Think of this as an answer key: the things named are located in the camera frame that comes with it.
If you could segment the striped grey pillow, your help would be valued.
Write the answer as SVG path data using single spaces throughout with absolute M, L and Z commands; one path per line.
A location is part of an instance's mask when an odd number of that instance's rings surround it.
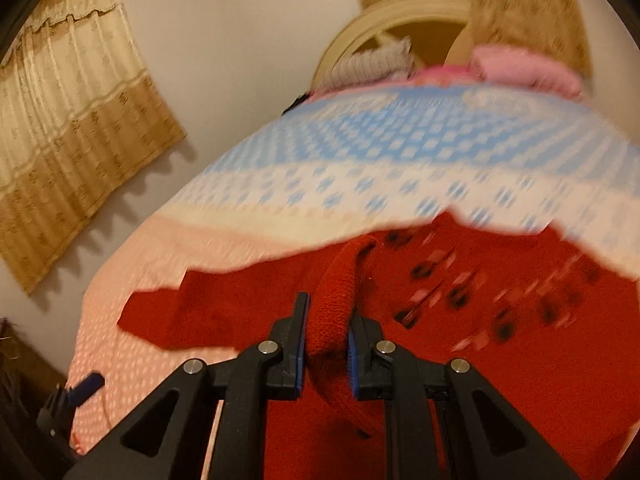
M 406 37 L 393 44 L 343 58 L 321 76 L 311 89 L 330 92 L 387 79 L 407 79 L 412 71 L 411 40 Z

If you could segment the blue pink patterned bedspread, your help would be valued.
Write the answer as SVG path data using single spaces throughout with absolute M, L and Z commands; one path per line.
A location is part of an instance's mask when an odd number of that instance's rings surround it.
M 80 408 L 87 452 L 189 352 L 117 325 L 137 290 L 227 271 L 452 209 L 466 224 L 553 224 L 639 272 L 639 148 L 587 105 L 496 84 L 381 86 L 299 105 L 211 164 L 145 220 L 88 286 L 68 378 L 105 387 Z

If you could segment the red knitted garment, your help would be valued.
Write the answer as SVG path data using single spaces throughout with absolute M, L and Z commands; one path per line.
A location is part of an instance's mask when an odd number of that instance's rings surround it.
M 270 405 L 269 479 L 381 479 L 384 406 L 352 397 L 352 312 L 421 359 L 468 360 L 584 479 L 613 469 L 639 418 L 634 281 L 552 229 L 506 235 L 433 221 L 135 292 L 122 330 L 165 350 L 244 350 L 306 292 L 307 374 Z

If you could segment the pink pillow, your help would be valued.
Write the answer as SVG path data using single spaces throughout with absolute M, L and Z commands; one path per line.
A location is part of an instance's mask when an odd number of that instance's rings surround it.
M 552 94 L 579 102 L 584 98 L 582 78 L 564 63 L 532 50 L 482 44 L 473 49 L 469 62 L 417 70 L 411 80 L 416 84 L 439 86 L 452 84 L 498 84 Z

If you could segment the beige side window curtain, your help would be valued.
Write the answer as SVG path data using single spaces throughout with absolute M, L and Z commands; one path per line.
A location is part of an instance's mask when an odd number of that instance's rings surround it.
M 23 292 L 185 136 L 122 0 L 41 0 L 1 62 L 1 257 Z

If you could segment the cream wooden headboard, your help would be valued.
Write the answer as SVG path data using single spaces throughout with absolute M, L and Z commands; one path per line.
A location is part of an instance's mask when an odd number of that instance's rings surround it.
M 358 51 L 411 40 L 416 68 L 464 65 L 474 49 L 468 0 L 383 0 L 351 20 L 326 48 L 311 87 Z

